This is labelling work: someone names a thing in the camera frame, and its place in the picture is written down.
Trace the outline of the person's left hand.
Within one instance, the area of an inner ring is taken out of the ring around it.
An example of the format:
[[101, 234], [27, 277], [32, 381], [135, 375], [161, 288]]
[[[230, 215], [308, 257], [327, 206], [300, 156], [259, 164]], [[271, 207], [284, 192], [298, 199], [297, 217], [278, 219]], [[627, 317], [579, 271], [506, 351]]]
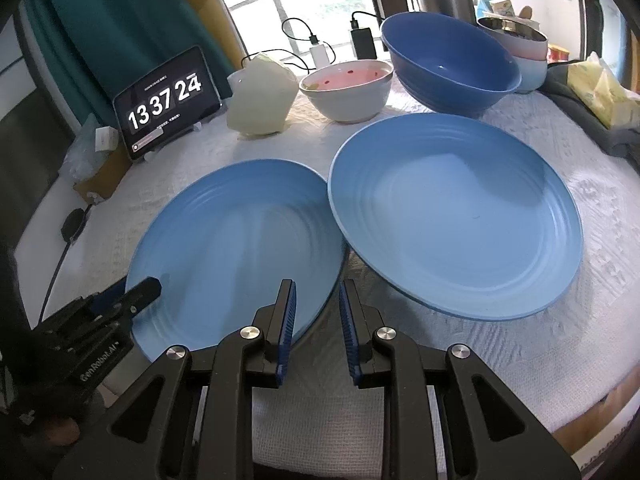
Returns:
[[80, 427], [72, 418], [46, 422], [32, 437], [29, 445], [38, 452], [53, 452], [68, 448], [80, 438]]

